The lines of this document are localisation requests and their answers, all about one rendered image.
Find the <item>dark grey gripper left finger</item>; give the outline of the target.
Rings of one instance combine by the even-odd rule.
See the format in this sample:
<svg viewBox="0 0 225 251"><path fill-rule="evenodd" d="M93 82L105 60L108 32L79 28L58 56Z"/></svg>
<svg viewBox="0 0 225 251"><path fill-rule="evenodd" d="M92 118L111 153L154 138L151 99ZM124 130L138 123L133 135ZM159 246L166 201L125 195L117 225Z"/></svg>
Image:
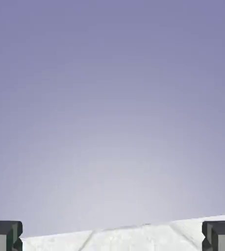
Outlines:
<svg viewBox="0 0 225 251"><path fill-rule="evenodd" d="M0 221L0 251L23 251L21 221Z"/></svg>

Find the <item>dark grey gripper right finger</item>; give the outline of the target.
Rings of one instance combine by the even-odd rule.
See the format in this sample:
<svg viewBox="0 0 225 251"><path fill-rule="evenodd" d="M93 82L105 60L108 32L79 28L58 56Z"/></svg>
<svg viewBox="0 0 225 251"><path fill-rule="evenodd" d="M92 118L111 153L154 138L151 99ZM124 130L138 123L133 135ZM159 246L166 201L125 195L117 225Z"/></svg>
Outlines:
<svg viewBox="0 0 225 251"><path fill-rule="evenodd" d="M202 251L225 251L225 221L204 221Z"/></svg>

